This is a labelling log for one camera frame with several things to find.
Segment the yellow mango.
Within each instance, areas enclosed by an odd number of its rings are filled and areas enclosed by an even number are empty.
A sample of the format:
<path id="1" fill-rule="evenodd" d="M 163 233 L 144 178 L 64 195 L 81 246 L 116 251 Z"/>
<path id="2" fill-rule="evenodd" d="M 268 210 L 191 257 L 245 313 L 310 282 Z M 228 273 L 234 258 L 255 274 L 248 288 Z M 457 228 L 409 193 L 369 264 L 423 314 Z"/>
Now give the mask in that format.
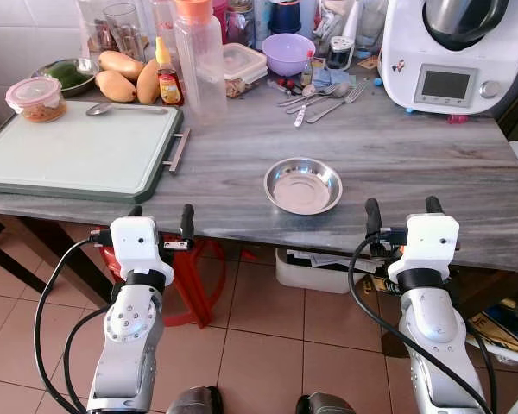
<path id="1" fill-rule="evenodd" d="M 138 98 L 136 86 L 120 72 L 110 70 L 97 72 L 96 84 L 98 90 L 112 102 L 131 103 Z"/>
<path id="2" fill-rule="evenodd" d="M 156 60 L 149 60 L 138 75 L 136 93 L 138 103 L 142 105 L 154 105 L 160 98 L 159 63 Z"/>
<path id="3" fill-rule="evenodd" d="M 130 58 L 125 53 L 103 51 L 98 56 L 98 67 L 102 71 L 120 72 L 128 80 L 138 80 L 145 64 L 140 60 Z"/>

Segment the yellow and black bag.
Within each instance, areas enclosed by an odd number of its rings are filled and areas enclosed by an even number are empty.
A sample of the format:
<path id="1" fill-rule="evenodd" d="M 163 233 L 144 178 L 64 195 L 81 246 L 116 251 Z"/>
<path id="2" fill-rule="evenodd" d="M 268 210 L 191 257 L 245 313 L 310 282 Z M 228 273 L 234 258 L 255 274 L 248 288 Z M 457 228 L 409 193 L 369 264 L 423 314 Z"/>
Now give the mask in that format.
<path id="1" fill-rule="evenodd" d="M 485 342 L 518 352 L 518 300 L 505 298 L 465 320 Z"/>

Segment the large steel spoon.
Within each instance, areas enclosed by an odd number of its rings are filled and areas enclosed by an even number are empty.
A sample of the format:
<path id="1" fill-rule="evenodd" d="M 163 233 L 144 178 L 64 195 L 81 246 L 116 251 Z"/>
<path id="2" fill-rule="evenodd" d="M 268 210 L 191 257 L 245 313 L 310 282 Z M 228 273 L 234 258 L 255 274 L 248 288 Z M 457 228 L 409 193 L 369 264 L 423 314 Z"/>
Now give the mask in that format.
<path id="1" fill-rule="evenodd" d="M 133 113 L 146 113 L 154 115 L 166 115 L 168 110 L 160 107 L 149 106 L 132 106 L 132 105 L 117 105 L 117 103 L 97 103 L 87 110 L 85 113 L 88 116 L 102 116 L 110 113 L 110 111 L 133 111 Z"/>

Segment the purple plastic bowl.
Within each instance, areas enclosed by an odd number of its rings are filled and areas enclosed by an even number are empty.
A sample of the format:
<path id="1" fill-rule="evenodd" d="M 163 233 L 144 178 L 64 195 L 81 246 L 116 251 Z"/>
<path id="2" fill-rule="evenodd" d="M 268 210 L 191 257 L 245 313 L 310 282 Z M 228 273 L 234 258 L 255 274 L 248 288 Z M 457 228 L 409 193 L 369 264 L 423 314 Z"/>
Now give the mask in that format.
<path id="1" fill-rule="evenodd" d="M 297 33 L 275 33 L 263 40 L 262 52 L 267 67 L 283 78 L 298 75 L 306 70 L 315 53 L 313 42 Z"/>

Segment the white kitchen cooking machine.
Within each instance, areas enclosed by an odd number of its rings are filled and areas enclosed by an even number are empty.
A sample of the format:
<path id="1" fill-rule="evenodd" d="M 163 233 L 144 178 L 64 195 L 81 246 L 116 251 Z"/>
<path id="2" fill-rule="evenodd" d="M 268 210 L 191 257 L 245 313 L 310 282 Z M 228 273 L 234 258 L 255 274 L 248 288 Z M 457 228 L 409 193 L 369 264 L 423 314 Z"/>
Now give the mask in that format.
<path id="1" fill-rule="evenodd" d="M 380 74 L 409 110 L 492 110 L 518 78 L 518 0 L 389 0 Z"/>

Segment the clear square food container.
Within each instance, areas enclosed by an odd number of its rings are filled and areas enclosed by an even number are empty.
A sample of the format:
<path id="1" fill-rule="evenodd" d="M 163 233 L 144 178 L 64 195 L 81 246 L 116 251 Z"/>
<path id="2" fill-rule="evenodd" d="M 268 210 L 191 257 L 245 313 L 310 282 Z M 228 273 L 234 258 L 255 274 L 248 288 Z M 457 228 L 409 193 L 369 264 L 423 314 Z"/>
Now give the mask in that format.
<path id="1" fill-rule="evenodd" d="M 240 95 L 256 88 L 260 80 L 268 74 L 266 56 L 246 45 L 224 44 L 223 56 L 228 98 L 239 98 Z"/>

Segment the white pipe frame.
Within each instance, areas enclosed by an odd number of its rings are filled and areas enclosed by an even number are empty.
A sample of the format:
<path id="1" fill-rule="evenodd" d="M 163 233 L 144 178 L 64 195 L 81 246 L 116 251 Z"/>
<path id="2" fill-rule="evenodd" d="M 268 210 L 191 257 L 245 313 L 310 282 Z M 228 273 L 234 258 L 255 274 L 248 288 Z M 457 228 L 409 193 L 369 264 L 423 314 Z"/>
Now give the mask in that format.
<path id="1" fill-rule="evenodd" d="M 518 343 L 479 334 L 496 378 L 496 414 L 518 414 Z"/>

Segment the steel table spoon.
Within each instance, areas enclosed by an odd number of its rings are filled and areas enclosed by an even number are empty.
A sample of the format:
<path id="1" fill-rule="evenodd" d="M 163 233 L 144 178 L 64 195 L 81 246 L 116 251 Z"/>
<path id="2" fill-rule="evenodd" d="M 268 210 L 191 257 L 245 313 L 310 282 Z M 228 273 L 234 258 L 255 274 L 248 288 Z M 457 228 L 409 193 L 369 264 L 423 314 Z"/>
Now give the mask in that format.
<path id="1" fill-rule="evenodd" d="M 313 100 L 318 100 L 325 98 L 327 96 L 330 96 L 333 93 L 338 93 L 338 91 L 344 91 L 346 88 L 349 87 L 349 84 L 346 83 L 339 83 L 330 85 L 326 88 L 321 88 L 321 90 L 317 90 L 314 93 L 306 94 L 298 98 L 290 99 L 290 100 L 284 100 L 284 102 L 278 103 L 278 107 L 288 107 L 288 106 L 294 106 L 298 104 L 307 105 L 310 102 L 313 102 Z"/>

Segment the red plastic stool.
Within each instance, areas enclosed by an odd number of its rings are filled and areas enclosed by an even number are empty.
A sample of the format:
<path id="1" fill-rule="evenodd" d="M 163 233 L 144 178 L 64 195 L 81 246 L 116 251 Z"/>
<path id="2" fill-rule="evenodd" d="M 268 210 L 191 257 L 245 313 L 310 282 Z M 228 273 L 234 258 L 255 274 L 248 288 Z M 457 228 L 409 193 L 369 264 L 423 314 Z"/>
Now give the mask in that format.
<path id="1" fill-rule="evenodd" d="M 206 288 L 204 276 L 207 272 L 200 271 L 200 256 L 205 251 L 212 251 L 216 254 L 219 271 L 209 273 L 216 275 L 216 285 Z M 195 242 L 195 249 L 189 253 L 181 254 L 176 260 L 177 268 L 174 276 L 174 287 L 179 292 L 181 301 L 186 304 L 187 312 L 172 316 L 164 316 L 166 326 L 184 326 L 184 324 L 197 324 L 201 329 L 208 326 L 214 319 L 214 307 L 223 293 L 226 285 L 228 266 L 224 250 L 219 243 L 209 238 L 199 238 Z"/>

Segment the pink-lidded round food container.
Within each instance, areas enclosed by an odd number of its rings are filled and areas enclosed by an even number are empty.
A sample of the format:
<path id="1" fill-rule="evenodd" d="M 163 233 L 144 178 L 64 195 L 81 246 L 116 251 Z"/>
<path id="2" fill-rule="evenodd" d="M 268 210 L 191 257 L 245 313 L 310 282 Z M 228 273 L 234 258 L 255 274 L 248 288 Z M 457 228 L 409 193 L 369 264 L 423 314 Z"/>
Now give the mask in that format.
<path id="1" fill-rule="evenodd" d="M 8 88 L 5 102 L 28 122 L 52 122 L 66 113 L 61 83 L 55 78 L 27 78 Z"/>

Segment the red plastic container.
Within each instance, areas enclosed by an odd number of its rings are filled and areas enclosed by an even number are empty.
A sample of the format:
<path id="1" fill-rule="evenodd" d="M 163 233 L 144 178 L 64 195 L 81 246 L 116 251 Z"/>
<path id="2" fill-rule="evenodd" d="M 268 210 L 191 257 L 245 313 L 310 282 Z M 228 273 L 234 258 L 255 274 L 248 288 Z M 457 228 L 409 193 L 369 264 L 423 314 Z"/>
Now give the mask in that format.
<path id="1" fill-rule="evenodd" d="M 219 20 L 221 42 L 227 42 L 227 10 L 229 0 L 211 0 L 212 14 Z"/>

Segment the dark blue cup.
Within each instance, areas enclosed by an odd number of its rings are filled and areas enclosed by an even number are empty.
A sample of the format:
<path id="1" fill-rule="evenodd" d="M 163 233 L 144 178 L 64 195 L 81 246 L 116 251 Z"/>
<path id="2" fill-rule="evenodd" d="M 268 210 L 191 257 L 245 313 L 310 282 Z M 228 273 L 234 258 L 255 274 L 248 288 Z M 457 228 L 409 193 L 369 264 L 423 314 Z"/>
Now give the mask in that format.
<path id="1" fill-rule="evenodd" d="M 298 33 L 301 30 L 301 0 L 268 0 L 268 30 L 278 33 Z"/>

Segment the green-rimmed white cutting board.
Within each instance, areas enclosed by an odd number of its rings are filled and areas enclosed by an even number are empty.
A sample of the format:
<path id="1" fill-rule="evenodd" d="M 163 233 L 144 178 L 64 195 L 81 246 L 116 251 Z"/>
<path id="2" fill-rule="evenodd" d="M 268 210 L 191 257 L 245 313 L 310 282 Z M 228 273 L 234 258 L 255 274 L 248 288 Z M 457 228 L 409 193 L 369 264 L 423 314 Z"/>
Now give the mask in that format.
<path id="1" fill-rule="evenodd" d="M 116 105 L 89 116 L 93 103 L 68 100 L 52 122 L 11 116 L 0 126 L 0 193 L 140 204 L 159 184 L 180 108 L 142 113 Z"/>

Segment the yellow-capped sauce bottle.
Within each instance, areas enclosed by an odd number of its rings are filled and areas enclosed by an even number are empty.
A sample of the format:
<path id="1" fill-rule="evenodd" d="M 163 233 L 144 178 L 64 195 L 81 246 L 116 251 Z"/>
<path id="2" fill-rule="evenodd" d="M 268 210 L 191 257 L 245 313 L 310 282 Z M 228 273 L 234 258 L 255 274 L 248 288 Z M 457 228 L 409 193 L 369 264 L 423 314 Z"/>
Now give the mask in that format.
<path id="1" fill-rule="evenodd" d="M 155 60 L 159 66 L 157 83 L 159 83 L 161 101 L 168 106 L 184 105 L 185 98 L 179 75 L 173 67 L 166 43 L 160 36 L 156 36 L 155 39 Z"/>

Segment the shallow steel bowl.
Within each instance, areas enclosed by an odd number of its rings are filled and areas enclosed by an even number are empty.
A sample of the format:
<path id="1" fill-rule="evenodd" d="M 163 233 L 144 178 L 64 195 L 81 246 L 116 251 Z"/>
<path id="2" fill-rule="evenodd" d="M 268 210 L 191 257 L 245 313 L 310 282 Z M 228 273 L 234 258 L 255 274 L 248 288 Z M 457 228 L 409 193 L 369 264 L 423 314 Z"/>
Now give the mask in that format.
<path id="1" fill-rule="evenodd" d="M 343 182 L 326 163 L 293 157 L 276 161 L 264 173 L 263 189 L 279 209 L 296 216 L 317 216 L 338 204 Z"/>

